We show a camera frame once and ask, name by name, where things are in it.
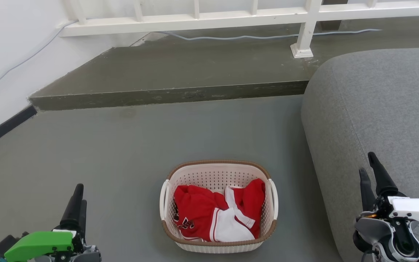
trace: railing base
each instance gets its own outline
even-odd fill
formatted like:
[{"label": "railing base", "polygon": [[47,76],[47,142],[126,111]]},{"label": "railing base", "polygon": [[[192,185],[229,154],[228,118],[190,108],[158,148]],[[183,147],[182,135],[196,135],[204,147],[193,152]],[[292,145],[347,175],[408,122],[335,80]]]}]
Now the railing base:
[{"label": "railing base", "polygon": [[306,58],[306,57],[313,57],[313,52],[311,48],[299,50],[297,47],[297,43],[291,45],[292,54],[294,58]]}]

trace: clothing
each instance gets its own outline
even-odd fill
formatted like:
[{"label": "clothing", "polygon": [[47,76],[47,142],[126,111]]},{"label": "clothing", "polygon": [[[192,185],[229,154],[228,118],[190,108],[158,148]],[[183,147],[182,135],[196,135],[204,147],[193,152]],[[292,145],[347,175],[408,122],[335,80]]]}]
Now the clothing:
[{"label": "clothing", "polygon": [[187,240],[253,240],[260,234],[264,195],[261,179],[246,188],[228,186],[224,195],[198,186],[178,186],[174,222]]}]

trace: white wall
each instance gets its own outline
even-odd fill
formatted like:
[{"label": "white wall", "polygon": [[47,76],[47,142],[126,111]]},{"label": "white wall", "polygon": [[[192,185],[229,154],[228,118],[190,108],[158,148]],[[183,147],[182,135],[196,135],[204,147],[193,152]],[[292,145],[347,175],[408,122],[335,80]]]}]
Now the white wall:
[{"label": "white wall", "polygon": [[[69,14],[63,0],[0,0],[0,73],[37,49],[57,26],[73,19]],[[30,94],[111,46],[131,44],[142,36],[56,38],[0,81],[0,124],[29,106]]]}]

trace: blue wire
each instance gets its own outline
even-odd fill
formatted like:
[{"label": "blue wire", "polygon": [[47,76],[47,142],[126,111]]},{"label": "blue wire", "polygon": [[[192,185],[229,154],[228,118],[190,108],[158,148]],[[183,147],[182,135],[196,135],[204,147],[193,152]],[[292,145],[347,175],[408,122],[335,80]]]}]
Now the blue wire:
[{"label": "blue wire", "polygon": [[[381,31],[380,29],[364,29],[360,31],[337,31],[337,32],[325,32],[325,33],[314,33],[313,35],[334,35],[338,33],[362,33],[362,32],[369,32],[369,31]],[[236,39],[242,39],[242,38],[252,38],[252,39],[276,39],[276,38],[287,38],[287,37],[293,37],[298,36],[298,34],[294,35],[277,35],[277,36],[251,36],[251,35],[242,35],[237,37],[210,37],[210,36],[200,36],[200,37],[193,37],[193,38],[187,38],[181,35],[176,35],[173,32],[169,31],[161,31],[158,33],[164,33],[165,35],[172,35],[175,37],[178,37],[183,40],[200,40],[200,39],[212,39],[212,40],[236,40]]]}]

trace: brown basket rim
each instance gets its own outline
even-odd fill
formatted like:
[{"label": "brown basket rim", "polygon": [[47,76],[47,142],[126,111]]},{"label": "brown basket rim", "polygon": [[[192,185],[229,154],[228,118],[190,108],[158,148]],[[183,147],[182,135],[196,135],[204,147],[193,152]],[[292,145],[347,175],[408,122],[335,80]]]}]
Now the brown basket rim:
[{"label": "brown basket rim", "polygon": [[[259,170],[261,170],[261,172],[263,172],[263,174],[266,176],[267,179],[271,178],[271,176],[269,175],[268,171],[266,171],[266,169],[264,169],[259,164],[256,164],[253,162],[239,161],[239,160],[200,160],[200,161],[191,161],[191,162],[180,164],[178,167],[173,169],[173,171],[171,171],[167,179],[170,180],[173,174],[180,168],[184,166],[192,166],[195,164],[247,164],[249,166],[254,166],[258,168]],[[195,242],[195,241],[180,239],[178,237],[175,237],[169,231],[168,225],[166,224],[165,220],[161,220],[161,223],[163,224],[164,232],[166,232],[166,235],[168,235],[168,237],[170,237],[170,239],[172,239],[174,242],[177,242],[179,244],[192,245],[192,246],[204,246],[204,247],[234,247],[234,246],[258,244],[258,243],[264,242],[266,239],[271,237],[274,230],[276,229],[277,220],[274,219],[271,222],[271,227],[269,228],[268,232],[266,232],[266,234],[261,236],[260,238],[257,238],[255,240],[246,240],[246,241],[237,241],[237,242]]]}]

